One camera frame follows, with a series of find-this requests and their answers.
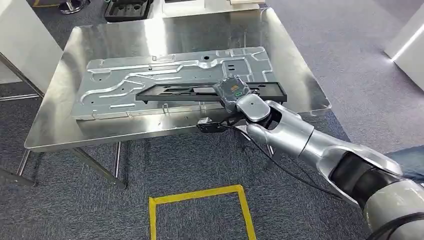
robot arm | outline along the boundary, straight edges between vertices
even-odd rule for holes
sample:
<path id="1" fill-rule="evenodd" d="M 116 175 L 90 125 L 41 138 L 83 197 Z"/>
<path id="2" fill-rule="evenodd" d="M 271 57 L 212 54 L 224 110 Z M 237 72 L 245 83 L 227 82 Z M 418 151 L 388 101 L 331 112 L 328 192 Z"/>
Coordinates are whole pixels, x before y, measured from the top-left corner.
<path id="1" fill-rule="evenodd" d="M 315 168 L 343 199 L 362 209 L 373 232 L 424 212 L 424 187 L 403 178 L 400 166 L 385 155 L 322 133 L 297 113 L 256 94 L 238 99 L 236 108 L 249 123 L 250 137 Z M 278 122 L 274 129 L 269 129 L 270 120 Z M 419 219 L 383 236 L 394 229 L 388 239 L 422 240 L 424 220 Z"/>

table leg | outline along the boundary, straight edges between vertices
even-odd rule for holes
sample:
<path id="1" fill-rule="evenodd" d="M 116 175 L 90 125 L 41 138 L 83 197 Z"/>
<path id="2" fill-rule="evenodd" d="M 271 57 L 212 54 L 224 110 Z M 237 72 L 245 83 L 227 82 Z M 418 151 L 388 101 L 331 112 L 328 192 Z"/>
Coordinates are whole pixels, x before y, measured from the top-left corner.
<path id="1" fill-rule="evenodd" d="M 75 154 L 83 163 L 94 168 L 99 174 L 103 175 L 109 181 L 112 181 L 120 189 L 125 189 L 125 184 L 116 178 L 110 171 L 104 168 L 100 163 L 94 160 L 90 155 L 88 155 L 84 150 L 79 147 L 69 149 L 73 154 Z"/>
<path id="2" fill-rule="evenodd" d="M 121 142 L 119 141 L 116 144 L 115 165 L 113 169 L 113 175 L 115 176 L 115 178 L 118 178 L 120 157 L 121 157 Z"/>
<path id="3" fill-rule="evenodd" d="M 16 95 L 16 96 L 4 96 L 0 97 L 0 102 L 6 102 L 6 101 L 15 101 L 15 100 L 23 100 L 23 99 L 35 99 L 39 98 L 40 96 L 38 94 L 25 94 L 25 95 Z"/>
<path id="4" fill-rule="evenodd" d="M 280 155 L 281 155 L 281 151 L 280 150 L 278 150 L 278 149 L 276 149 L 276 150 L 274 150 L 273 149 L 273 147 L 272 146 L 270 146 L 270 145 L 266 145 L 266 148 L 268 149 L 268 153 L 269 153 L 269 155 L 271 156 L 271 158 L 274 160 L 274 161 L 276 161 L 277 162 L 277 160 L 279 160 L 280 159 Z M 274 167 L 274 163 L 273 163 L 273 161 L 271 161 L 270 159 L 268 159 L 268 161 L 267 161 L 268 163 L 267 163 L 267 165 L 266 165 L 266 168 L 267 169 L 272 169 L 273 167 Z"/>
<path id="5" fill-rule="evenodd" d="M 59 5 L 59 11 L 63 14 L 74 14 L 84 8 L 84 0 L 66 0 Z"/>
<path id="6" fill-rule="evenodd" d="M 30 156 L 30 150 L 25 149 L 25 152 L 23 153 L 22 160 L 20 161 L 19 168 L 17 170 L 16 174 L 13 174 L 11 172 L 8 172 L 2 168 L 0 168 L 0 176 L 3 176 L 7 179 L 10 179 L 14 182 L 21 183 L 30 187 L 33 187 L 36 185 L 34 181 L 31 181 L 29 179 L 26 179 L 22 175 L 24 174 L 25 166 L 27 165 L 28 157 Z"/>

yellow floor tape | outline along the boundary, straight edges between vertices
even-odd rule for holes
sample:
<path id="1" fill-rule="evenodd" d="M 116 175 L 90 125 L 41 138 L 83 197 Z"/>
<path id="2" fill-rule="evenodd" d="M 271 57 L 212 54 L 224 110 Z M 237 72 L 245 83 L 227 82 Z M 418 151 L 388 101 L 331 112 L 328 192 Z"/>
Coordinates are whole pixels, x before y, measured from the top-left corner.
<path id="1" fill-rule="evenodd" d="M 198 199 L 221 194 L 238 193 L 241 212 L 243 213 L 244 222 L 246 224 L 247 236 L 249 240 L 256 240 L 255 230 L 251 213 L 249 212 L 248 201 L 246 200 L 245 191 L 241 185 L 224 186 L 201 191 L 193 191 L 169 196 L 149 197 L 148 198 L 148 214 L 150 218 L 150 240 L 156 240 L 156 205 L 175 203 L 188 199 Z"/>
<path id="2" fill-rule="evenodd" d="M 39 4 L 40 4 L 40 0 L 35 0 L 32 7 L 34 7 L 34 8 L 49 8 L 49 7 L 59 6 L 59 4 L 50 4 L 50 5 L 39 5 Z"/>

stainless steel table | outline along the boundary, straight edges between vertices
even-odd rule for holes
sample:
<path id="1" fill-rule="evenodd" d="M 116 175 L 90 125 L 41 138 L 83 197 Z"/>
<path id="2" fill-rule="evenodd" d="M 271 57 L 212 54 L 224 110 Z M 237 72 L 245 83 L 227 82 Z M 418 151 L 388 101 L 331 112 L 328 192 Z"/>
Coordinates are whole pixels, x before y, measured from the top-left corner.
<path id="1" fill-rule="evenodd" d="M 274 74 L 288 94 L 289 109 L 316 115 L 330 103 L 271 8 L 154 18 L 75 27 L 25 141 L 34 152 L 71 149 L 84 163 L 118 180 L 121 141 L 196 132 L 200 118 L 221 119 L 224 109 L 76 121 L 71 109 L 86 66 L 93 59 L 158 56 L 263 46 Z M 79 147 L 118 142 L 114 174 Z"/>

carpet floor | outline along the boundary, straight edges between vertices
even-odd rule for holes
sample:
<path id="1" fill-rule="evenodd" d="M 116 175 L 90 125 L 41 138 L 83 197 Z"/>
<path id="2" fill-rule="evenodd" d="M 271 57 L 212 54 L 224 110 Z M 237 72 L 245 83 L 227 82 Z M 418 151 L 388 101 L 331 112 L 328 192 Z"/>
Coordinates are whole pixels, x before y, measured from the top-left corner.
<path id="1" fill-rule="evenodd" d="M 386 45 L 423 0 L 267 0 L 354 143 L 388 153 L 424 143 L 424 91 Z"/>
<path id="2" fill-rule="evenodd" d="M 1 104 L 12 112 L 25 104 Z M 30 122 L 31 111 L 27 113 Z M 306 119 L 325 133 L 347 139 L 332 112 Z M 1 135 L 2 149 L 12 131 Z M 112 169 L 114 144 L 84 148 Z M 8 153 L 0 166 L 14 170 L 20 157 Z M 293 179 L 266 158 L 238 132 L 185 134 L 124 142 L 119 178 L 128 187 L 119 190 L 79 162 L 67 150 L 31 153 L 24 176 L 36 187 L 0 180 L 0 238 L 8 240 L 150 239 L 148 197 L 240 184 L 258 239 L 357 240 L 369 234 L 360 209 Z M 307 176 L 285 155 L 280 163 Z M 312 179 L 328 187 L 303 162 L 294 160 Z M 247 239 L 238 197 L 234 193 L 158 205 L 157 239 Z"/>

